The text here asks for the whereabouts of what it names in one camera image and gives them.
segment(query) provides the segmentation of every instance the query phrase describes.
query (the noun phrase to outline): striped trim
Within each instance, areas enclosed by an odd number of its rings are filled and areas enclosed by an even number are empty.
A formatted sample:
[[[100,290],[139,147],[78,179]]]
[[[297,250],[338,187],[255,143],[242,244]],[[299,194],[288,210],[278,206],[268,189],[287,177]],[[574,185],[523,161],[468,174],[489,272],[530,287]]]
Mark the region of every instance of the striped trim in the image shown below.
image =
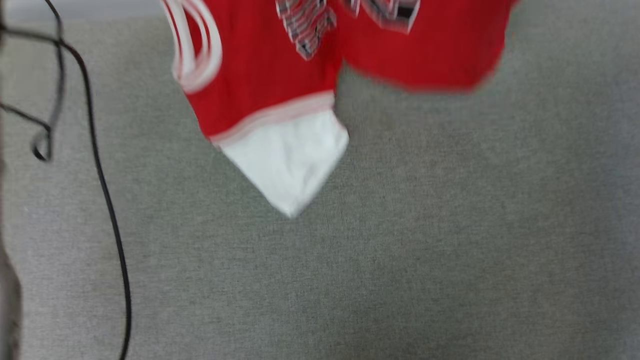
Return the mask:
[[[256,111],[245,117],[232,129],[222,134],[210,136],[209,139],[216,146],[230,145],[242,139],[242,137],[247,134],[258,130],[260,127],[294,120],[323,110],[330,110],[333,108],[334,102],[335,95],[333,94],[333,90],[299,97]]]
[[[162,1],[173,31],[173,76],[187,94],[198,92],[216,77],[222,63],[222,41],[216,21],[202,0]],[[202,37],[198,54],[193,49],[187,13],[198,25]]]

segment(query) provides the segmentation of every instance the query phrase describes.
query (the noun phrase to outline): white fabric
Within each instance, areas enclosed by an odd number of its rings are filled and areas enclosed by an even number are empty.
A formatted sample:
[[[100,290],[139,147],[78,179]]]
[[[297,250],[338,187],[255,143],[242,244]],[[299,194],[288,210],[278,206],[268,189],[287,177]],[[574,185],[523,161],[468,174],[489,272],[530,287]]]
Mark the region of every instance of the white fabric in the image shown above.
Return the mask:
[[[349,143],[332,110],[269,124],[222,152],[276,209],[295,217],[316,196]]]

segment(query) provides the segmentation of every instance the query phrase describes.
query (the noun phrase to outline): gray couch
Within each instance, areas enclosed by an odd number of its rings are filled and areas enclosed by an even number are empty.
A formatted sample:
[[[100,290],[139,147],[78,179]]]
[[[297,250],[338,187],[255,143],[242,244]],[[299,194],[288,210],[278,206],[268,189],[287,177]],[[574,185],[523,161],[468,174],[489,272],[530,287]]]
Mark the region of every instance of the gray couch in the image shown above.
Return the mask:
[[[640,359],[639,14],[525,0],[468,95],[345,69],[351,143],[295,220],[200,135],[164,19],[68,22],[129,262],[130,359]],[[124,327],[68,60],[52,165],[3,118],[25,360],[115,359]],[[10,40],[0,66],[3,99],[46,114],[53,50]]]

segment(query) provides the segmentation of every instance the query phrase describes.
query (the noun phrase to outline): basketball jersey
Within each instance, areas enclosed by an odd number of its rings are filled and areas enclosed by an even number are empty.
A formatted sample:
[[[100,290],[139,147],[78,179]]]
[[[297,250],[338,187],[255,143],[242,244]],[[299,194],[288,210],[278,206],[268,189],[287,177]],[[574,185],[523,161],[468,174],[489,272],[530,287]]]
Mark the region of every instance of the basketball jersey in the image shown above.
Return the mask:
[[[336,0],[340,50],[415,90],[464,90],[499,61],[515,0]]]
[[[342,156],[342,58],[325,0],[163,0],[173,75],[202,133],[293,217]]]

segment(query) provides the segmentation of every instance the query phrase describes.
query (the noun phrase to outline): red fabric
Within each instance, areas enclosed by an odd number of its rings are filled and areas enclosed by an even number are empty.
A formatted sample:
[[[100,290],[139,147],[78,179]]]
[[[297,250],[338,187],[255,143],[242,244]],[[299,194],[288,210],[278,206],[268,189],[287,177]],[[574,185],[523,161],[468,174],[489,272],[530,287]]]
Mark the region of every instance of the red fabric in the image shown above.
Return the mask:
[[[334,90],[343,59],[367,75],[412,90],[471,89],[498,62],[515,2],[420,0],[407,33],[381,27],[362,7],[411,0],[360,0],[357,16],[348,8],[357,0],[328,0],[337,29],[327,31],[318,52],[306,60],[287,34],[274,0],[181,1],[207,5],[223,46],[216,77],[204,89],[186,94],[207,137],[228,132],[264,108]],[[188,13],[187,18],[198,54],[199,29]]]
[[[340,48],[354,68],[413,90],[464,90],[498,62],[514,0],[422,0],[409,34],[336,0]]]
[[[319,52],[307,61],[296,51],[273,0],[204,2],[220,32],[222,64],[209,86],[186,96],[205,136],[222,134],[269,106],[335,89],[342,63],[330,46],[337,43],[335,30],[325,34]],[[198,26],[188,13],[187,18],[198,53]]]

